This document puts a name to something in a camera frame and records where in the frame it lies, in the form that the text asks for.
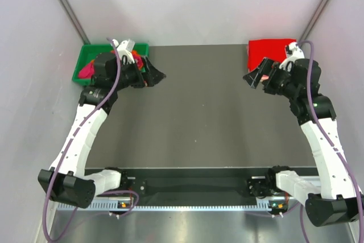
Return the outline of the magenta pink t-shirt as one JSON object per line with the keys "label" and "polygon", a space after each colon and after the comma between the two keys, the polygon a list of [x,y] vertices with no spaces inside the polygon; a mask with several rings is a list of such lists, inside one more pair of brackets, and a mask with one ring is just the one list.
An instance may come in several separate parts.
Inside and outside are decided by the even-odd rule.
{"label": "magenta pink t-shirt", "polygon": [[94,75],[94,60],[91,60],[78,73],[79,79],[91,79]]}

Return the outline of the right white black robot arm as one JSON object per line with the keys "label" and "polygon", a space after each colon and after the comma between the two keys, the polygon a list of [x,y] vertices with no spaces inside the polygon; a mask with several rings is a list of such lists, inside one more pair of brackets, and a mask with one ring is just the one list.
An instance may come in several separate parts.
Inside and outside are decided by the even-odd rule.
{"label": "right white black robot arm", "polygon": [[294,197],[316,227],[352,223],[363,216],[363,194],[343,163],[336,112],[331,100],[319,92],[320,76],[314,60],[290,60],[284,65],[265,58],[243,77],[251,88],[262,84],[265,93],[289,100],[311,148],[320,185],[314,186],[289,167],[275,166],[269,169],[265,186],[272,195],[286,192]]}

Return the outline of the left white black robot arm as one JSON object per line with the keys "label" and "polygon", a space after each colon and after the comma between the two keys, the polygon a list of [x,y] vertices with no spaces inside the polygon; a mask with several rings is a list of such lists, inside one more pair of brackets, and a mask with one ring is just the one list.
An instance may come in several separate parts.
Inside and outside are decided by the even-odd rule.
{"label": "left white black robot arm", "polygon": [[94,197],[107,191],[121,196],[129,189],[128,180],[118,168],[85,174],[92,145],[118,98],[118,91],[128,87],[153,87],[166,77],[146,56],[135,59],[126,53],[104,52],[98,54],[92,64],[92,82],[81,92],[65,144],[50,168],[40,170],[38,175],[46,201],[79,208],[87,208]]}

